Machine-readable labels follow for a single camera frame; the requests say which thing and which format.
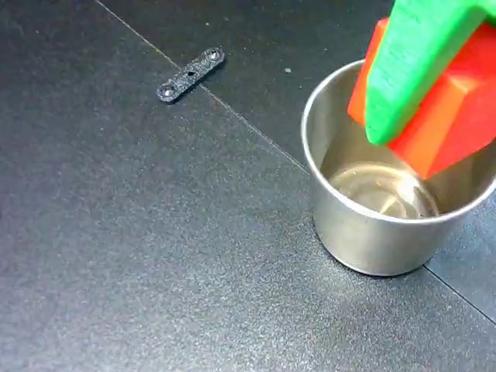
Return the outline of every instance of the metal cup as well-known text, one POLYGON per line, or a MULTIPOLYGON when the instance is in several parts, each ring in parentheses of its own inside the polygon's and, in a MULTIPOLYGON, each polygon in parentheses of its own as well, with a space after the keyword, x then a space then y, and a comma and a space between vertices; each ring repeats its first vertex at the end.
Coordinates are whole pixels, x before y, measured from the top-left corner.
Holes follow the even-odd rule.
POLYGON ((423 265, 460 217, 496 188, 496 141, 422 180, 387 147, 368 143, 347 114, 362 63, 340 68, 313 91, 301 140, 325 248, 356 271, 392 276, 423 265))

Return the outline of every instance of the green block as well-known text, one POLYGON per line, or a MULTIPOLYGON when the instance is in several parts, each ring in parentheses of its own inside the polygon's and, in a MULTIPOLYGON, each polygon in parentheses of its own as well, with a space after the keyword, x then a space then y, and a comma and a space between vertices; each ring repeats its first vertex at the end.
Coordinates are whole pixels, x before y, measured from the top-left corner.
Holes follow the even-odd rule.
POLYGON ((396 0, 367 80, 369 142, 392 141, 496 0, 396 0))

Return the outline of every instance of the wooden block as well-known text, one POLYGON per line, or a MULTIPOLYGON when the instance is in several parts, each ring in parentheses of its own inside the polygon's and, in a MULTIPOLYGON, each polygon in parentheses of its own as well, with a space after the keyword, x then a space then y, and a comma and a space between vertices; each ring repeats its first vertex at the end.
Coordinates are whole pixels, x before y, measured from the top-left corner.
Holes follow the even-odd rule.
MULTIPOLYGON (((365 125, 367 76, 387 19, 376 26, 348 113, 365 125)), ((424 97, 403 132, 387 146, 429 178, 496 137, 496 27, 480 26, 424 97)))

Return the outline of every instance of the dark gray surface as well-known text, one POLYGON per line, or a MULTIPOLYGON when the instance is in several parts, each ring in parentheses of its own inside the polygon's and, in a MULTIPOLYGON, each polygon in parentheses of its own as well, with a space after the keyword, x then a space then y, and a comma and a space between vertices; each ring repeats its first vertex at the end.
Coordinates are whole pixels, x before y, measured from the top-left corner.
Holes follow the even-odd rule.
POLYGON ((495 369, 494 325, 427 270, 330 258, 308 175, 236 114, 201 89, 160 104, 173 68, 103 8, 20 9, 2 10, 0 370, 495 369))
POLYGON ((427 263, 496 322, 496 195, 471 213, 427 263))
MULTIPOLYGON (((221 44, 215 94, 302 164, 300 114, 331 71, 363 56, 392 1, 102 0, 180 65, 221 44), (284 72, 291 68, 291 73, 284 72)), ((446 241, 429 268, 496 321, 496 208, 479 208, 446 241)))

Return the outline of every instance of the red block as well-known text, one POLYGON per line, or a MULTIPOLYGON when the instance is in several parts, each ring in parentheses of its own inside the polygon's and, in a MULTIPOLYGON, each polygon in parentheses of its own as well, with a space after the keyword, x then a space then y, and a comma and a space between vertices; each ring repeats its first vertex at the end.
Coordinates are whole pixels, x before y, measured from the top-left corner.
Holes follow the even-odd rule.
MULTIPOLYGON (((365 125, 367 76, 388 21, 376 26, 348 113, 365 125)), ((480 26, 387 146, 423 178, 484 148, 496 137, 496 28, 480 26)))

